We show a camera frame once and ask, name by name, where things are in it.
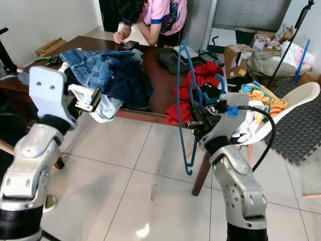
pink shirt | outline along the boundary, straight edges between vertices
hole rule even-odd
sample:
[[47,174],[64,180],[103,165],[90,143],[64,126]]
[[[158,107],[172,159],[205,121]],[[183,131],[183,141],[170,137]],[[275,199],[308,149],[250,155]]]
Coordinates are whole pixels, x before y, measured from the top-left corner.
[[177,33],[185,24],[187,0],[148,0],[149,7],[144,22],[146,25],[162,24],[161,34]]

person's hand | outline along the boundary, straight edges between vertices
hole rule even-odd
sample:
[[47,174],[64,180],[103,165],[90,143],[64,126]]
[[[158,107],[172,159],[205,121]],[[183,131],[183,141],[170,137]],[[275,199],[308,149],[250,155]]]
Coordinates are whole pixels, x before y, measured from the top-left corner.
[[125,33],[124,32],[116,32],[114,33],[114,42],[117,44],[125,44],[124,41]]

blue pole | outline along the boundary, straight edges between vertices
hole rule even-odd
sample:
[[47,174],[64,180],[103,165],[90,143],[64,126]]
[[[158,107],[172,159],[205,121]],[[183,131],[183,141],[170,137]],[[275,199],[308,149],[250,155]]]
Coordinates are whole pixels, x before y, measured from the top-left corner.
[[300,70],[301,70],[302,64],[304,62],[304,58],[305,58],[305,55],[307,53],[307,50],[309,48],[310,41],[311,41],[311,39],[307,40],[307,43],[306,43],[306,46],[305,46],[305,49],[304,49],[304,52],[303,52],[303,55],[302,55],[302,58],[301,58],[301,62],[300,62],[299,68],[297,69],[297,72],[296,72],[296,75],[295,75],[295,78],[294,78],[294,82],[295,83],[297,82],[297,79],[299,79]]

white chair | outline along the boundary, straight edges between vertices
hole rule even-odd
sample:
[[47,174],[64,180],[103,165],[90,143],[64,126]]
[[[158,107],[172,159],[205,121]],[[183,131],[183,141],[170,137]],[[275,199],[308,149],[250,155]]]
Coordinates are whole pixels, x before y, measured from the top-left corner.
[[[314,100],[319,95],[319,93],[320,93],[320,86],[316,82],[309,82],[292,90],[290,93],[288,93],[282,98],[289,103],[289,106],[287,109],[285,109],[284,111],[282,111],[280,114],[278,114],[273,118],[275,124],[277,124],[283,117],[285,117],[288,113],[290,113],[290,111],[292,111],[297,106]],[[256,143],[262,140],[263,138],[265,138],[270,133],[271,130],[272,130],[272,126],[270,122],[266,122],[266,123],[262,122],[259,128],[257,129],[255,135],[252,136],[251,139],[243,143],[237,144],[237,146],[248,145],[249,161],[251,161],[252,159],[251,144]]]

yellow cloth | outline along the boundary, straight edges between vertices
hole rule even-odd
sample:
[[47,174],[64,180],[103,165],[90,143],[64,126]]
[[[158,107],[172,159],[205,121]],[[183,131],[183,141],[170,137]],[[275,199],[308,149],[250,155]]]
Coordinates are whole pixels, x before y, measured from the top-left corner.
[[[247,94],[250,96],[250,100],[260,100],[264,103],[264,105],[270,105],[270,115],[271,117],[277,116],[279,113],[281,113],[283,110],[285,110],[288,107],[288,102],[284,99],[279,99],[278,97],[273,94],[273,92],[263,85],[261,85],[261,88],[270,96],[265,96],[263,91],[259,90],[259,87],[255,84],[246,84],[248,86],[252,86],[256,90],[248,92]],[[261,121],[264,119],[262,114],[259,114],[257,116],[257,124],[261,123]]]

